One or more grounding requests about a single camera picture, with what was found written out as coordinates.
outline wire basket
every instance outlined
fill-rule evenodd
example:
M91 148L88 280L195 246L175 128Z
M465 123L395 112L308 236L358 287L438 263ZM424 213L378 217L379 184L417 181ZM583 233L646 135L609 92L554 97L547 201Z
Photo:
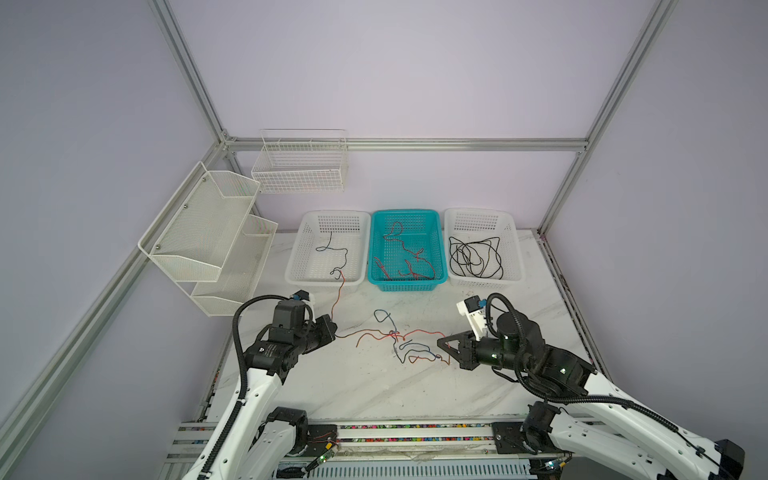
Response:
M448 279L437 212L380 210L371 221L370 283L384 292L430 291Z
M154 245L139 247L174 282L216 282L256 201L259 182L205 170Z
M449 208L444 242L452 285L503 289L525 278L518 231L506 212Z
M304 215L288 259L286 281L311 293L345 293L366 277L371 216L351 210L320 210Z
M265 194L343 192L349 158L344 130L262 130L251 175Z
M232 316L253 297L277 223L248 215L217 282L195 285L190 297L208 316Z

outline white marble table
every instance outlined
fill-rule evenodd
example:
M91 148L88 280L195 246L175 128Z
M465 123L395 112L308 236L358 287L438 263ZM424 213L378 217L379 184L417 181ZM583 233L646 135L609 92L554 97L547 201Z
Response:
M547 343L588 359L533 233L520 230L518 235L526 279L501 293L517 310L541 326ZM289 296L298 290L283 278L295 237L295 233L275 236L256 295ZM424 329L439 330L448 336L469 329L455 304L476 293L485 297L490 292L474 292L467 287L452 286L450 282L437 286L432 292L382 292L366 280L355 293L342 292L334 310L334 322L339 326L340 335L365 328L388 332L386 324L378 324L373 319L375 309L384 309L392 314L401 333ZM316 315L329 313L334 301L336 293L317 294ZM274 307L275 302L267 300L251 306L243 314L240 336L244 348L272 321ZM298 365L291 369L275 406L306 410L313 420L450 419L525 415L527 405L534 401L522 387L497 377L488 366L479 366L470 372L461 370L455 361L451 361L450 366L426 360L401 364L392 351L392 341L366 337L356 348L360 335L337 339L301 356ZM438 338L425 333L408 337L430 345L432 351L448 358L437 348ZM220 419L238 378L232 347L208 412L209 422Z

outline blue basket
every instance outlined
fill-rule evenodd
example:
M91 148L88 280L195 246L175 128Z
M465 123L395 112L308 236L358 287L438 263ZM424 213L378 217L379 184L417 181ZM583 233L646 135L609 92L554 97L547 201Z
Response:
M447 279L437 212L380 210L371 216L370 283L384 292L425 292Z

